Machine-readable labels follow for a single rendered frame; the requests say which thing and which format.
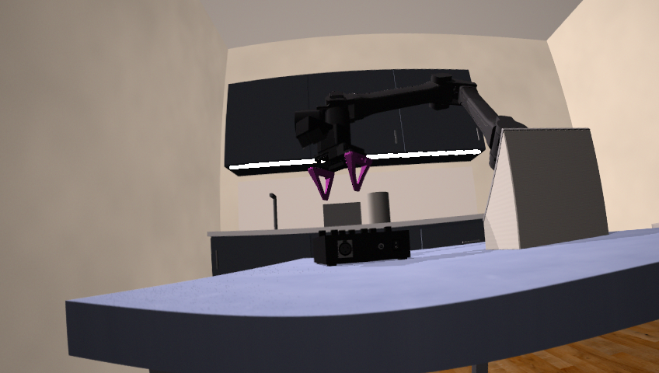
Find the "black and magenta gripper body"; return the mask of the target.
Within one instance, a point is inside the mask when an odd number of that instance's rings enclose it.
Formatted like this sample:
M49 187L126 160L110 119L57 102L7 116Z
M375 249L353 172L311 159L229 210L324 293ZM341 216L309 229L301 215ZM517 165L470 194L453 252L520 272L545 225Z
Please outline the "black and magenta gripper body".
M341 169L347 168L347 163L344 154L347 152L356 152L366 156L363 148L359 148L351 144L350 141L350 131L348 131L348 143L342 143L337 146L334 146L330 149L320 152L317 155L314 155L314 162L320 163L321 161L327 162L329 168L322 166L316 167L318 169L328 170L330 172L336 172ZM350 149L349 149L350 148ZM354 148L354 149L353 149ZM355 150L357 149L357 150Z

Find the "black lighting desk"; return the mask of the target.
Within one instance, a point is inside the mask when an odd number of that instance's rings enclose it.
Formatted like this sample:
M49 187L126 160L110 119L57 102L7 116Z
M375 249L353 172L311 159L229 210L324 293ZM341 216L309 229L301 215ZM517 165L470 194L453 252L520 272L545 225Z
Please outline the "black lighting desk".
M392 231L391 226L384 227L384 232L376 228L355 230L319 231L319 237L312 239L314 263L328 267L342 263L361 263L379 260L406 260L410 257L409 230ZM338 235L339 232L339 235ZM341 235L345 234L345 235Z

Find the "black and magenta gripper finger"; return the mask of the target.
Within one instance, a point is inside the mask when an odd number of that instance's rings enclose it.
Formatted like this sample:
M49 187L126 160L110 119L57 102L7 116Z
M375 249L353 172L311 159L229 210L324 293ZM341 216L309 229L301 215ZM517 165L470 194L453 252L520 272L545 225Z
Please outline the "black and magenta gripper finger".
M344 156L346 159L347 168L350 174L350 180L354 188L354 191L359 192L361 189L361 185L364 181L364 178L372 164L372 159L356 152L347 152L344 154ZM355 162L356 164L361 166L361 172L358 181L356 178Z
M323 200L328 200L329 195L330 195L330 191L331 191L331 187L332 187L332 184L333 184L333 178L334 178L335 173L330 172L328 170L324 170L324 169L318 169L318 168L315 168L315 167L309 168L308 172L309 172L310 176L312 177L314 183L316 184L316 186L319 190L319 193L321 195L321 198ZM320 182L319 176L323 176L326 179L325 193L324 193L322 184Z

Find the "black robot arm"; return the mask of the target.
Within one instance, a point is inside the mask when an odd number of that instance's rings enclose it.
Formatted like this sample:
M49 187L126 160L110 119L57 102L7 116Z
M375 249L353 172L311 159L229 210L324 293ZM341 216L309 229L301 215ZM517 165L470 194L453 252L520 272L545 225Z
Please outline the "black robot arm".
M490 148L489 165L494 170L501 129L528 127L512 117L498 116L476 87L475 82L438 73L431 74L431 80L422 85L362 94L333 91L325 98L325 106L295 111L296 138L302 148L317 143L319 154L341 143L349 144L350 124L374 113L425 103L434 110L447 109L449 105L463 106L486 139Z

